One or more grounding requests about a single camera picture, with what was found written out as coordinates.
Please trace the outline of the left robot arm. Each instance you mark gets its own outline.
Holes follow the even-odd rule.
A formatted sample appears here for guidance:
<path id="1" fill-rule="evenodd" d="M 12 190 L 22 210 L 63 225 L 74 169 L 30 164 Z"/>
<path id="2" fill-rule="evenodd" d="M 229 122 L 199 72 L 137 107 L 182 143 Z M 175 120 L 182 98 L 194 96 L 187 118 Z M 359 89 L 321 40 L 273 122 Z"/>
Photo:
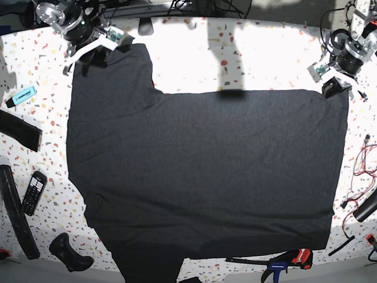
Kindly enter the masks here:
<path id="1" fill-rule="evenodd" d="M 320 29 L 322 55 L 307 69 L 314 82 L 323 82 L 322 96 L 329 99 L 344 91 L 358 93 L 366 102 L 366 90 L 357 82 L 363 65 L 376 54 L 376 1 L 349 1 L 343 8 L 351 18 L 347 29 L 324 35 Z"/>

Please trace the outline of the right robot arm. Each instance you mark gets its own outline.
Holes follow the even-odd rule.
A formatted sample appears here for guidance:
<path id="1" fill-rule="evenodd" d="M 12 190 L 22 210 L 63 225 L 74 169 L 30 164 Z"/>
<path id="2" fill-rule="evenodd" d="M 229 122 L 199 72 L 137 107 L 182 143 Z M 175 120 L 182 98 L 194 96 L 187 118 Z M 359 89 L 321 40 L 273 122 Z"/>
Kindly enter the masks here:
<path id="1" fill-rule="evenodd" d="M 101 1 L 39 1 L 38 18 L 67 41 L 63 75 L 80 62 L 89 65 L 94 54 L 130 45 L 134 38 L 105 18 Z"/>

